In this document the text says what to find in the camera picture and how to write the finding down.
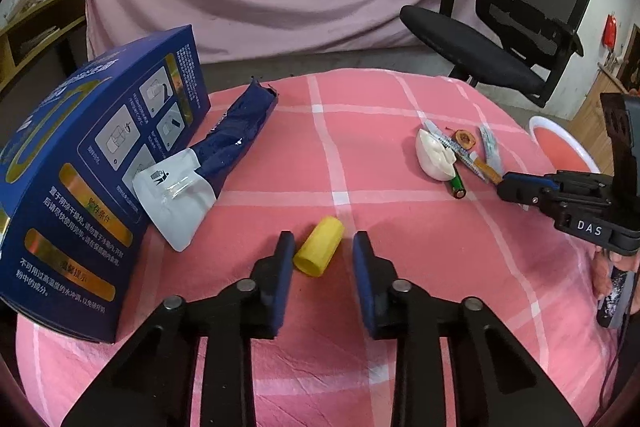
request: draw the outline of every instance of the instruction diagram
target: instruction diagram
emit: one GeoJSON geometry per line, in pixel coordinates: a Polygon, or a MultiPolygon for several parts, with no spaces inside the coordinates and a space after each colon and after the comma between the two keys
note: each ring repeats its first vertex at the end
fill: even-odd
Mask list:
{"type": "Polygon", "coordinates": [[[136,196],[135,190],[133,190],[133,178],[139,172],[142,172],[145,169],[148,169],[151,165],[155,165],[156,161],[154,157],[151,156],[146,143],[140,148],[138,154],[136,154],[131,161],[131,165],[127,168],[127,171],[124,173],[122,177],[122,182],[127,185],[127,188],[133,194],[133,196],[138,199],[136,196]]]}
{"type": "Polygon", "coordinates": [[[95,143],[116,171],[138,138],[140,131],[133,122],[129,109],[123,105],[97,134],[95,143]]]}
{"type": "Polygon", "coordinates": [[[184,120],[178,108],[178,103],[174,102],[169,110],[164,114],[156,126],[160,139],[167,150],[174,146],[175,141],[184,129],[184,120]]]}
{"type": "Polygon", "coordinates": [[[164,66],[152,74],[148,80],[140,86],[140,94],[153,118],[174,94],[164,66]]]}

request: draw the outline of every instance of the black cable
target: black cable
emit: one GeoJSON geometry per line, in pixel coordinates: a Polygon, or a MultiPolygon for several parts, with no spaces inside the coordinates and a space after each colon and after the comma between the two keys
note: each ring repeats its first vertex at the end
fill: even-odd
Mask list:
{"type": "Polygon", "coordinates": [[[631,289],[631,297],[629,298],[629,304],[627,305],[627,308],[626,308],[626,313],[625,313],[624,321],[622,323],[622,328],[620,328],[620,334],[618,336],[618,348],[616,349],[616,355],[613,357],[611,364],[607,368],[607,372],[604,375],[604,381],[602,382],[602,387],[600,388],[600,404],[599,404],[598,412],[596,413],[596,416],[602,415],[606,411],[606,407],[604,407],[604,392],[607,386],[607,382],[609,381],[609,378],[611,376],[611,372],[613,371],[613,368],[615,367],[616,362],[620,357],[620,351],[622,351],[622,346],[625,342],[626,330],[628,329],[629,320],[631,316],[631,304],[633,304],[634,296],[636,295],[637,285],[638,285],[638,272],[636,272],[636,274],[634,275],[634,287],[631,289]]]}

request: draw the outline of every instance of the blue foil packet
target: blue foil packet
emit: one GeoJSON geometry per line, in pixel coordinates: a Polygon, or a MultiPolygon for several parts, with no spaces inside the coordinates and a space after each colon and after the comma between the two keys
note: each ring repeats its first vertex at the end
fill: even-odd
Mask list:
{"type": "Polygon", "coordinates": [[[175,250],[191,243],[277,103],[274,89],[253,80],[204,140],[136,174],[140,203],[175,250]]]}

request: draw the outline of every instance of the yellow plastic cap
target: yellow plastic cap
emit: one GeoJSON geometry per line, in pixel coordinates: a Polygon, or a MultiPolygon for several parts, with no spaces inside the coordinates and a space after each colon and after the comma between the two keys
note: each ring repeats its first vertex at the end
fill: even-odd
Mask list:
{"type": "Polygon", "coordinates": [[[295,254],[293,264],[302,273],[320,277],[340,245],[343,233],[344,225],[340,220],[334,216],[325,217],[295,254]]]}

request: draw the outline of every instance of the gold label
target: gold label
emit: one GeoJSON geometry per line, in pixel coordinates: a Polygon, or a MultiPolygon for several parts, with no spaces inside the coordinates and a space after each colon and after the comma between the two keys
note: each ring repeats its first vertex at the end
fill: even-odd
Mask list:
{"type": "Polygon", "coordinates": [[[24,247],[43,261],[44,264],[65,277],[65,279],[90,291],[95,296],[109,302],[115,298],[116,288],[113,284],[108,283],[81,264],[76,263],[66,253],[55,247],[38,230],[29,229],[24,236],[24,247]]]}
{"type": "Polygon", "coordinates": [[[93,189],[86,184],[82,176],[71,163],[65,163],[60,169],[60,182],[71,192],[89,213],[95,217],[105,230],[120,241],[125,247],[130,247],[133,242],[133,234],[124,226],[109,207],[95,194],[93,189]]]}
{"type": "Polygon", "coordinates": [[[169,53],[164,60],[166,60],[166,64],[169,66],[169,75],[171,75],[171,83],[174,85],[175,96],[178,97],[178,105],[184,115],[184,123],[187,124],[188,127],[193,123],[193,113],[191,112],[191,105],[189,105],[187,93],[184,92],[184,84],[182,83],[180,71],[178,71],[178,64],[175,62],[175,57],[172,53],[169,53]]]}
{"type": "Polygon", "coordinates": [[[6,235],[6,231],[9,229],[9,222],[11,218],[2,208],[2,204],[0,204],[0,248],[2,248],[2,241],[4,240],[4,236],[6,235]]]}
{"type": "Polygon", "coordinates": [[[25,142],[22,144],[20,149],[18,149],[18,152],[14,156],[14,159],[11,161],[9,168],[6,171],[7,183],[14,183],[18,181],[20,176],[22,176],[22,174],[29,168],[29,165],[31,165],[31,163],[36,158],[40,150],[44,147],[47,141],[49,141],[49,138],[51,138],[52,134],[55,133],[55,131],[58,129],[58,127],[60,127],[63,121],[66,120],[66,117],[68,117],[71,114],[71,112],[78,106],[78,104],[82,102],[82,100],[84,100],[87,97],[87,95],[91,93],[92,90],[95,89],[95,87],[99,86],[100,83],[101,83],[101,80],[92,80],[91,82],[82,84],[82,86],[78,86],[76,87],[76,89],[70,90],[68,93],[66,93],[66,95],[61,100],[58,100],[58,103],[47,113],[47,116],[45,116],[42,119],[42,121],[33,129],[33,131],[31,131],[27,140],[25,140],[25,142]],[[33,148],[33,151],[31,151],[31,153],[27,156],[24,162],[21,162],[20,160],[21,160],[22,153],[24,153],[25,149],[27,149],[27,147],[31,143],[31,140],[39,133],[39,131],[49,121],[49,118],[55,115],[58,108],[63,103],[65,103],[66,100],[70,99],[75,94],[78,94],[78,96],[76,96],[73,102],[71,102],[69,106],[62,112],[62,114],[58,117],[58,119],[51,124],[51,127],[49,127],[49,129],[47,129],[47,131],[44,133],[42,138],[40,138],[40,141],[33,148]]]}

